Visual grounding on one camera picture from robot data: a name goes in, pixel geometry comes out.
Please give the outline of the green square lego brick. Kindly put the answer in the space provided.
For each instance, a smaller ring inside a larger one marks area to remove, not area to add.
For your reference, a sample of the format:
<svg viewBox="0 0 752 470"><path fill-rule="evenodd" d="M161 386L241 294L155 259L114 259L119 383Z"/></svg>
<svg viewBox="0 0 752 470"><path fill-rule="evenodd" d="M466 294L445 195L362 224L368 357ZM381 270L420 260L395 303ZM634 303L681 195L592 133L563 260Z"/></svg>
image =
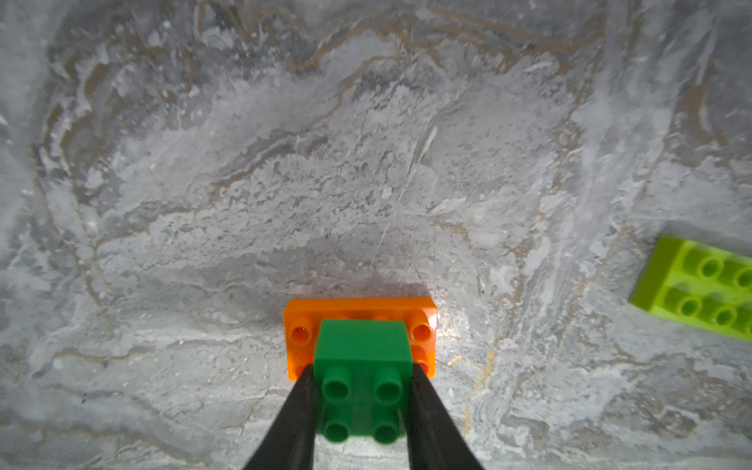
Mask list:
<svg viewBox="0 0 752 470"><path fill-rule="evenodd" d="M323 320L313 359L317 432L334 444L354 437L393 444L405 434L412 370L402 322Z"/></svg>

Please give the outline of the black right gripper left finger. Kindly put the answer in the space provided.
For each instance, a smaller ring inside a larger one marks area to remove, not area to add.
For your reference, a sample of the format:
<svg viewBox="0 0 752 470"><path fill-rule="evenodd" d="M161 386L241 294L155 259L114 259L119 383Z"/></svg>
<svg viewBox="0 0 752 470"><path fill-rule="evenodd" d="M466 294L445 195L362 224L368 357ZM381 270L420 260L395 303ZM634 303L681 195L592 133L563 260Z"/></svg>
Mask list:
<svg viewBox="0 0 752 470"><path fill-rule="evenodd" d="M319 389L307 365L244 470L313 469Z"/></svg>

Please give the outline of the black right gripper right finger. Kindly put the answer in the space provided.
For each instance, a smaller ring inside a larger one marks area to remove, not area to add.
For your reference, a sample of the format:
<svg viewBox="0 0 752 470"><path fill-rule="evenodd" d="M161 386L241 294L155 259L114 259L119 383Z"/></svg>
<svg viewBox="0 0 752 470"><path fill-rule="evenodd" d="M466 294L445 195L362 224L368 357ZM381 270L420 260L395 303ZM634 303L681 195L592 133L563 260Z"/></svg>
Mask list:
<svg viewBox="0 0 752 470"><path fill-rule="evenodd" d="M418 363L413 364L405 426L410 469L483 469Z"/></svg>

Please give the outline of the orange lego plate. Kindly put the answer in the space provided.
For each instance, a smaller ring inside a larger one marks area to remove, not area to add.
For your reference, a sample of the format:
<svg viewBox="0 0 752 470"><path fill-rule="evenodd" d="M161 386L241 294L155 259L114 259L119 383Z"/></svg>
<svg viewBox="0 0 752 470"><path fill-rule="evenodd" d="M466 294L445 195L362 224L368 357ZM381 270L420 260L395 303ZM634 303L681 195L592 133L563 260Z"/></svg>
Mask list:
<svg viewBox="0 0 752 470"><path fill-rule="evenodd" d="M429 297L292 300L283 313L288 377L295 382L313 363L325 319L401 321L413 359L428 377L436 373L438 309Z"/></svg>

